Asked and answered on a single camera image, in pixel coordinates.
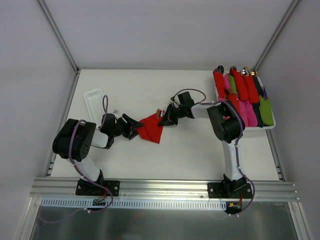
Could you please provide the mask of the copper knife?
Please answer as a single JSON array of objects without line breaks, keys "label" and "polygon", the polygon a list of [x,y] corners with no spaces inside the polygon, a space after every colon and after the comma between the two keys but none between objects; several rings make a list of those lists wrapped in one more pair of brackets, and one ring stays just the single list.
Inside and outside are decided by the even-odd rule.
[{"label": "copper knife", "polygon": [[156,111],[156,117],[160,118],[161,114],[162,114],[162,110],[158,108],[157,111]]}]

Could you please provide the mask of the red paper napkin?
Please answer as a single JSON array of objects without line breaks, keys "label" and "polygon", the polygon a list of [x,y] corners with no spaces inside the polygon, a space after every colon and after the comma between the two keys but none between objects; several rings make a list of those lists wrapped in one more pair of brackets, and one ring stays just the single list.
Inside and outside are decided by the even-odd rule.
[{"label": "red paper napkin", "polygon": [[138,127],[136,130],[138,135],[146,141],[159,144],[163,132],[163,126],[158,126],[158,123],[162,120],[156,113],[140,120],[139,122],[144,126]]}]

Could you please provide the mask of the silver ornate spoon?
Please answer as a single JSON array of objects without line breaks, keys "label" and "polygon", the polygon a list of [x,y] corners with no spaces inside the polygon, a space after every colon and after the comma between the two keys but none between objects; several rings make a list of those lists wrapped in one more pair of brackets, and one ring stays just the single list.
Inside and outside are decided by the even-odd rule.
[{"label": "silver ornate spoon", "polygon": [[162,109],[160,110],[160,117],[163,117],[165,115],[165,111]]}]

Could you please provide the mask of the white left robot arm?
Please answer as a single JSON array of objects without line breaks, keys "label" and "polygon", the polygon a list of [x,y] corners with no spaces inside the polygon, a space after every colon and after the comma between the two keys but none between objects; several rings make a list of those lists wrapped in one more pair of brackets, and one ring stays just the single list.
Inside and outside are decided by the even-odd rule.
[{"label": "white left robot arm", "polygon": [[110,149],[115,138],[123,136],[131,140],[138,135],[138,129],[145,124],[126,114],[105,113],[101,125],[96,123],[68,119],[55,137],[52,150],[62,159],[72,164],[79,174],[75,194],[77,196],[113,196],[117,197],[120,182],[105,180],[103,171],[90,157],[90,148]]}]

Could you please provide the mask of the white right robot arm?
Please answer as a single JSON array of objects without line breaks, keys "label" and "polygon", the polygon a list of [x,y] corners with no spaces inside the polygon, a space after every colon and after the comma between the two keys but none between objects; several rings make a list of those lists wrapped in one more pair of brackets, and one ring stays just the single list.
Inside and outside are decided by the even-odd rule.
[{"label": "white right robot arm", "polygon": [[188,91],[175,96],[171,98],[158,126],[176,126],[182,118],[209,119],[215,136],[222,143],[225,163],[223,180],[213,191],[235,198],[247,184],[240,156],[240,141],[245,123],[235,105],[229,99],[195,103]]}]

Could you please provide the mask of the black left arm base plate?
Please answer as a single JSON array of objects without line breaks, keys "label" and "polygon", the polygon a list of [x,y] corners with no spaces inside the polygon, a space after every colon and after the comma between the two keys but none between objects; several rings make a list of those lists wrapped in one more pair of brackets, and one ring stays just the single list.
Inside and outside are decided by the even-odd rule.
[{"label": "black left arm base plate", "polygon": [[[101,185],[107,188],[114,197],[119,196],[120,190],[120,181],[118,180],[102,180]],[[83,179],[79,179],[77,182],[75,195],[76,196],[94,196],[94,197],[102,197],[106,193],[107,196],[110,194],[99,186],[96,186],[89,181],[85,181]]]}]

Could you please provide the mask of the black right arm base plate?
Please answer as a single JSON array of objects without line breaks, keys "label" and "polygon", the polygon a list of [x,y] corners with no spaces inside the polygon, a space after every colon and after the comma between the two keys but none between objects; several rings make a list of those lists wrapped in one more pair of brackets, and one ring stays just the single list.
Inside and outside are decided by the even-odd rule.
[{"label": "black right arm base plate", "polygon": [[224,181],[209,182],[207,193],[210,199],[251,199],[253,197],[253,190],[249,183],[233,191]]}]

